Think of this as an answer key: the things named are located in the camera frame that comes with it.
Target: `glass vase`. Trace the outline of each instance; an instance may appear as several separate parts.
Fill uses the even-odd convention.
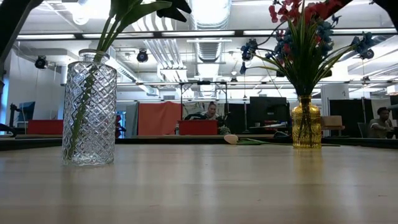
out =
[[[68,65],[63,114],[63,163],[103,165],[113,162],[116,130],[116,70],[109,55],[81,50],[82,61]]]
[[[293,147],[320,149],[322,147],[321,113],[312,105],[311,96],[300,96],[300,105],[292,111]]]

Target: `person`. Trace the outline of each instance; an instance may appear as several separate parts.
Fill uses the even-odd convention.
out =
[[[368,127],[368,138],[386,138],[393,131],[392,122],[389,119],[390,111],[386,107],[377,110],[378,119],[372,119]]]
[[[207,111],[202,112],[201,115],[206,116],[206,119],[217,119],[219,115],[216,114],[216,110],[217,106],[214,102],[210,102],[209,107],[207,107]]]

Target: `computer monitor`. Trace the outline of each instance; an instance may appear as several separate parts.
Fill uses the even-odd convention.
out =
[[[35,102],[20,103],[18,109],[20,109],[18,115],[18,121],[28,121],[33,119],[33,112],[35,110]]]
[[[285,97],[250,97],[250,117],[254,123],[289,121],[287,100]]]

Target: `woman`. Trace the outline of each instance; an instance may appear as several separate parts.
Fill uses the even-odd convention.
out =
[[[206,119],[216,119],[219,115],[216,114],[217,106],[214,102],[210,102],[207,111],[201,113],[201,115],[206,116]]]

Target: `desk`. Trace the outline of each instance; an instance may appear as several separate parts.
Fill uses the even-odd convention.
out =
[[[60,147],[0,152],[2,223],[397,223],[398,151],[117,145],[62,167]]]

